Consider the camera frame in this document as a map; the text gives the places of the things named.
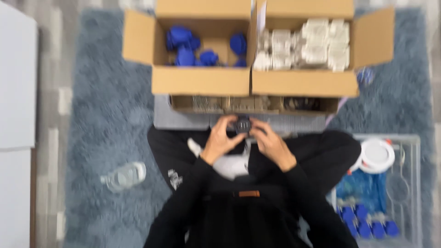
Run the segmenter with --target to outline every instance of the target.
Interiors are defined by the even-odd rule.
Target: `small black device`
[[[248,116],[239,116],[237,122],[234,124],[236,133],[248,133],[251,130],[251,122]]]

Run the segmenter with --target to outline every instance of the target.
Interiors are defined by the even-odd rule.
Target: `brown leather patch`
[[[239,192],[239,197],[248,197],[248,196],[252,196],[252,197],[260,197],[259,190],[253,190],[253,191],[240,191],[240,192]]]

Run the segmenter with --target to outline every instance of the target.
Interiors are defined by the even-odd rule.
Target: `black sleeve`
[[[198,158],[150,227],[144,248],[184,247],[186,220],[210,178],[212,167]]]
[[[310,226],[308,238],[314,248],[358,247],[346,225],[341,221],[325,196],[309,182],[303,169],[297,165],[285,173],[288,189],[301,216]]]

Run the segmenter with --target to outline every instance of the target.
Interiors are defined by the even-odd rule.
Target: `gray rug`
[[[123,13],[87,10],[81,17],[66,171],[65,248],[138,248],[170,195],[146,135],[153,118],[151,70],[121,57]],[[375,68],[374,85],[350,100],[330,127],[357,133],[421,136],[422,221],[430,246],[434,128],[419,9],[398,10],[395,59]],[[126,162],[144,162],[140,185],[111,193],[100,182]]]

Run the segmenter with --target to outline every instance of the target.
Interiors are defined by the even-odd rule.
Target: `clear plastic bin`
[[[400,229],[400,236],[385,239],[362,239],[361,248],[422,248],[420,138],[418,135],[355,134],[357,140],[390,139],[395,150],[395,162],[386,176],[386,215]],[[328,196],[336,207],[336,191]]]

